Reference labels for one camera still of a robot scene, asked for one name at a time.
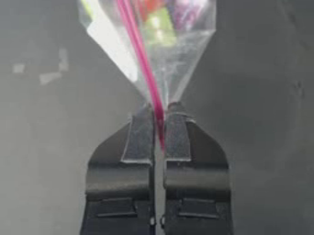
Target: colorful item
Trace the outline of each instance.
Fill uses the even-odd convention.
[[[148,15],[144,22],[144,33],[148,45],[169,47],[175,45],[176,36],[172,28],[172,21],[168,10],[161,7]]]
[[[176,0],[173,7],[173,24],[177,30],[189,30],[208,5],[207,0]]]

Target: plastic bag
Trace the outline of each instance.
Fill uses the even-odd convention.
[[[78,0],[83,25],[127,79],[163,109],[179,100],[216,31],[216,0]]]

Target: gray background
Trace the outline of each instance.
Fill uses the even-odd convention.
[[[217,0],[184,94],[228,155],[235,234],[314,234],[312,13],[311,0]],[[78,234],[85,163],[141,105],[77,18],[76,0],[0,1],[4,235]],[[60,49],[68,71],[40,84]]]

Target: pink zipper seal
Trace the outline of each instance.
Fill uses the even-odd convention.
[[[145,80],[148,90],[149,90],[149,95],[151,95],[151,100],[152,100],[152,105],[153,105],[153,110],[155,110],[155,117],[156,117],[156,129],[157,129],[159,143],[160,143],[161,150],[164,150],[164,112],[163,112],[160,95],[157,92],[156,80],[152,74],[152,69],[151,69],[151,65],[149,65],[149,61],[147,58],[144,45],[141,41],[141,34],[137,29],[129,1],[128,0],[115,0],[115,1],[117,4],[117,9],[119,9],[120,16],[124,22],[127,34],[129,36],[129,40],[131,40],[132,47],[136,53],[139,64],[141,66],[144,80]]]

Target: red item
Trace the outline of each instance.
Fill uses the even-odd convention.
[[[133,0],[135,6],[140,11],[141,20],[145,21],[148,15],[164,6],[163,0]]]

